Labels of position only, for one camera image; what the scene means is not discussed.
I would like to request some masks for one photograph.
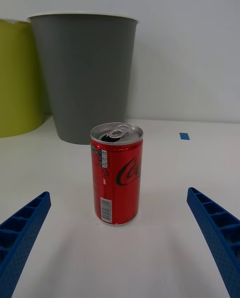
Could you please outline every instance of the coca-cola can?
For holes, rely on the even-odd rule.
[[[90,135],[96,215],[111,225],[129,223],[139,209],[143,130],[107,123]]]

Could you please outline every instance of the blue tape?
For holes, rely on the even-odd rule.
[[[184,140],[190,140],[188,133],[180,133],[180,138]]]

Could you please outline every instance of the nutrition label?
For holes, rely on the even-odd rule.
[[[108,168],[108,152],[104,149],[99,149],[99,165],[103,168]]]

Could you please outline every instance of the coca-cola logo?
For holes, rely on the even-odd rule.
[[[141,175],[141,163],[137,163],[137,158],[131,159],[116,176],[116,183],[119,186],[126,186],[134,182]]]

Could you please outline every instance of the bin rim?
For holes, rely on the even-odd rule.
[[[12,24],[15,24],[18,22],[29,23],[29,21],[24,20],[24,19],[15,19],[15,18],[6,18],[6,17],[0,17],[0,20],[4,20],[4,21],[12,23]]]
[[[58,15],[58,14],[88,14],[88,15],[106,15],[106,16],[117,16],[117,17],[123,17],[123,18],[129,18],[129,19],[133,19],[136,21],[136,23],[139,23],[139,20],[132,17],[132,16],[128,16],[125,14],[119,14],[119,13],[104,13],[104,12],[88,12],[88,11],[53,11],[53,12],[40,12],[40,13],[36,13],[33,15],[30,15],[27,20],[30,22],[32,17],[36,17],[36,16],[44,16],[44,15]]]

